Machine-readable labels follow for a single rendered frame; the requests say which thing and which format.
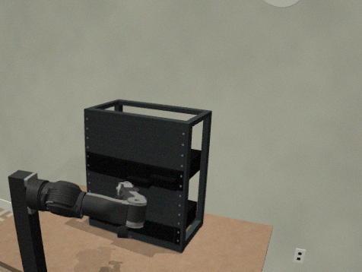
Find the black storage rack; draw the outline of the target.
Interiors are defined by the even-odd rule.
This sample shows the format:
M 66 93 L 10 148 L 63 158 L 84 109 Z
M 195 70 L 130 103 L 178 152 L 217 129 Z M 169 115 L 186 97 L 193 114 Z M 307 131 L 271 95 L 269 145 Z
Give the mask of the black storage rack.
M 113 106 L 114 111 L 107 110 Z M 123 112 L 123 106 L 196 116 L 187 121 L 168 119 Z M 203 226 L 211 114 L 131 100 L 84 109 L 87 192 L 114 198 L 119 182 L 131 182 L 148 199 L 144 226 L 127 229 L 128 236 L 183 253 Z M 192 127 L 201 121 L 202 150 L 191 149 Z M 188 196 L 189 180 L 199 170 L 197 203 Z

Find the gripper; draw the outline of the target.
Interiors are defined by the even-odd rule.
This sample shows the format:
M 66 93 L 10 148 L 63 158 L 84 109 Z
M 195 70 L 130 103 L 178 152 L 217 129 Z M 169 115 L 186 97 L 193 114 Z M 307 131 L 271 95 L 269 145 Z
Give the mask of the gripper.
M 116 197 L 115 199 L 118 199 L 118 187 L 116 187 Z M 132 239 L 132 236 L 127 236 L 127 229 L 130 229 L 130 227 L 127 226 L 119 226 L 117 228 L 117 238 L 123 238 L 123 239 Z

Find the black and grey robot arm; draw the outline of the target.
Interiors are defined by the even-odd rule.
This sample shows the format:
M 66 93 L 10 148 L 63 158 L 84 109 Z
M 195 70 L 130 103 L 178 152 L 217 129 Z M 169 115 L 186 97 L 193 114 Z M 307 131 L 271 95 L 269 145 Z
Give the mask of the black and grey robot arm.
M 38 179 L 35 172 L 24 179 L 24 186 L 28 214 L 39 210 L 62 217 L 95 217 L 134 229 L 144 226 L 148 199 L 130 182 L 119 182 L 118 199 L 87 193 L 71 182 Z

